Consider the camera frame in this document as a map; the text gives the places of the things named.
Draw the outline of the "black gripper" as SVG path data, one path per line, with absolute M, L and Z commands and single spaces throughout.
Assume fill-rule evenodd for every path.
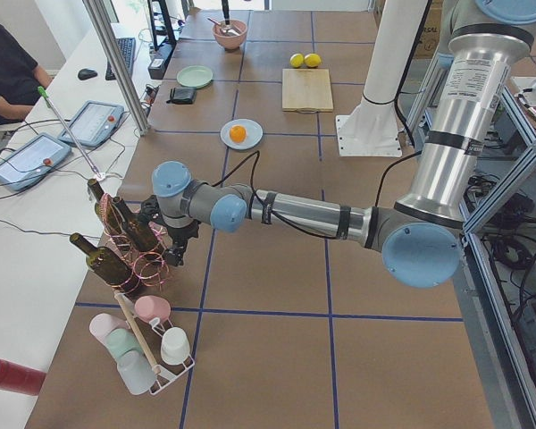
M 170 217 L 159 207 L 157 197 L 152 195 L 141 203 L 138 219 L 163 226 L 172 244 L 164 251 L 163 258 L 167 265 L 184 265 L 184 254 L 190 239 L 198 238 L 199 221 L 187 216 Z

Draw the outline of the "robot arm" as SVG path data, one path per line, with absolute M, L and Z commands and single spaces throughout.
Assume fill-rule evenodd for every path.
M 356 241 L 379 252 L 400 282 L 439 285 L 459 265 L 459 204 L 511 68 L 531 52 L 535 35 L 536 1 L 444 3 L 433 61 L 448 75 L 410 190 L 391 208 L 341 206 L 249 184 L 213 186 L 169 161 L 155 168 L 154 193 L 139 216 L 167 230 L 173 265 L 181 263 L 201 223 L 233 232 L 251 219 L 284 223 L 318 238 Z
M 228 0 L 221 0 L 222 3 L 222 14 L 224 18 L 224 22 L 226 25 L 230 24 L 230 7 L 229 7 L 229 1 Z

